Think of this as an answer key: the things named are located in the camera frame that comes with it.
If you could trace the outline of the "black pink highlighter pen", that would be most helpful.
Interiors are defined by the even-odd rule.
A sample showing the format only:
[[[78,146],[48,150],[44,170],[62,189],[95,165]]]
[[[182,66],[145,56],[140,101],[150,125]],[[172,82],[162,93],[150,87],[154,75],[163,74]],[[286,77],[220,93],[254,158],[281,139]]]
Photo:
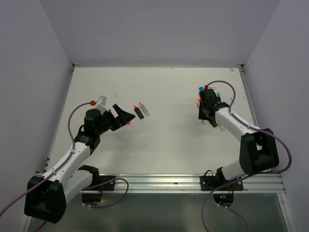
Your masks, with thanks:
[[[139,117],[139,119],[143,119],[144,115],[142,114],[141,110],[139,109],[138,106],[134,105],[134,111],[137,114],[137,116]]]

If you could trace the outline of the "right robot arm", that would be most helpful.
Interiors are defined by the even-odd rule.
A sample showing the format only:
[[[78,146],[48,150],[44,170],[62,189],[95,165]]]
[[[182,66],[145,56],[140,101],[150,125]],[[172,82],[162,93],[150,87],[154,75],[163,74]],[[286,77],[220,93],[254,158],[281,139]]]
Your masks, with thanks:
[[[259,128],[250,129],[242,125],[229,112],[229,105],[219,102],[213,89],[199,92],[198,118],[208,121],[213,127],[223,125],[240,142],[239,158],[224,167],[217,169],[213,176],[206,176],[208,186],[227,189],[232,181],[245,175],[257,174],[279,165],[279,156],[273,132],[259,132]]]

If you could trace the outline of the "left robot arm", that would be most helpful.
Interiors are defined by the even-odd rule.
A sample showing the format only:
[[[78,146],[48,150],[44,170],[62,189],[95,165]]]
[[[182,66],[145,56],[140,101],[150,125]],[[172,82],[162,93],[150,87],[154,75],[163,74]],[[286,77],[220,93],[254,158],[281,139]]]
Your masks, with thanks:
[[[83,165],[100,143],[100,136],[127,125],[135,115],[113,105],[118,114],[114,116],[104,104],[93,102],[84,116],[84,123],[72,146],[49,171],[42,176],[33,176],[27,185],[24,213],[43,221],[58,223],[68,203],[82,190],[94,190],[104,183],[96,167]]]

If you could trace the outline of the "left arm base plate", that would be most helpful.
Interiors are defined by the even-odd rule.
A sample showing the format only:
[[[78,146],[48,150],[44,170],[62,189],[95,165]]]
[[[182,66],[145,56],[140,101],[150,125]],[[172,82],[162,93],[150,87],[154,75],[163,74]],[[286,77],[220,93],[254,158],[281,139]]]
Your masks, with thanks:
[[[91,184],[83,190],[114,191],[115,179],[116,176],[113,175],[100,175],[94,184]]]

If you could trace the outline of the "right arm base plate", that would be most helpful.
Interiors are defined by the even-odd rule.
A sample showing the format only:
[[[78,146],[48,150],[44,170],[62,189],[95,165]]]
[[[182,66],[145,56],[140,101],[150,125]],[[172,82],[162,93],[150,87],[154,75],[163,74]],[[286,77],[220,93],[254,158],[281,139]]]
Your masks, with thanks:
[[[221,188],[220,191],[243,191],[243,183],[236,182],[234,184],[231,184],[231,181],[219,181],[215,176],[212,175],[201,175],[199,177],[200,180],[200,187],[202,191],[212,191],[222,185],[228,184],[228,186],[225,186],[224,188]]]

